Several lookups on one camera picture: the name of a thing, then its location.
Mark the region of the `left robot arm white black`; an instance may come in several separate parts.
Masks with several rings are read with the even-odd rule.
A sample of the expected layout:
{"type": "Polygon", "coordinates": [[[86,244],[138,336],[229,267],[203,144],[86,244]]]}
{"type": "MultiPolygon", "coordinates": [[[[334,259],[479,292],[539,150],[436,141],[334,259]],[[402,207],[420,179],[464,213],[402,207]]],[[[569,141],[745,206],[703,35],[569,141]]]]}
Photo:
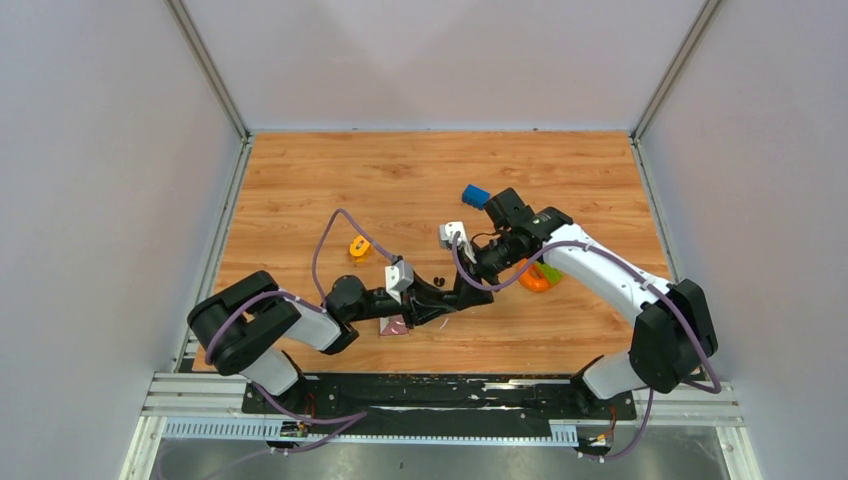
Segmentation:
{"type": "Polygon", "coordinates": [[[456,290],[415,273],[391,267],[386,280],[386,286],[369,289],[356,276],[342,276],[317,306],[260,270],[197,304],[187,325],[206,352],[206,364],[222,376],[240,374],[259,384],[279,411],[293,413],[304,405],[307,389],[293,360],[275,348],[279,339],[335,355],[358,338],[357,321],[399,316],[415,327],[459,308],[456,290]]]}

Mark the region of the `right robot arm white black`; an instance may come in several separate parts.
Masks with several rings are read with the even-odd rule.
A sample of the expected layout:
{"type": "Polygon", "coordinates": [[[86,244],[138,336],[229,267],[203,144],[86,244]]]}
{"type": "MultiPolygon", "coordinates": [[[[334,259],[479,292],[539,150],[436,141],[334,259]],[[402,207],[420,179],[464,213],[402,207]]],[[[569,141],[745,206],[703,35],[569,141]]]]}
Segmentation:
{"type": "Polygon", "coordinates": [[[632,327],[630,346],[590,362],[577,374],[571,403],[584,417],[596,417],[611,398],[648,388],[669,393],[687,383],[699,367],[715,371],[718,350],[706,294],[694,281],[673,283],[650,274],[593,239],[555,207],[534,211],[507,188],[484,203],[494,238],[476,245],[459,221],[439,228],[460,277],[494,292],[516,282],[535,262],[577,280],[610,304],[632,327]]]}

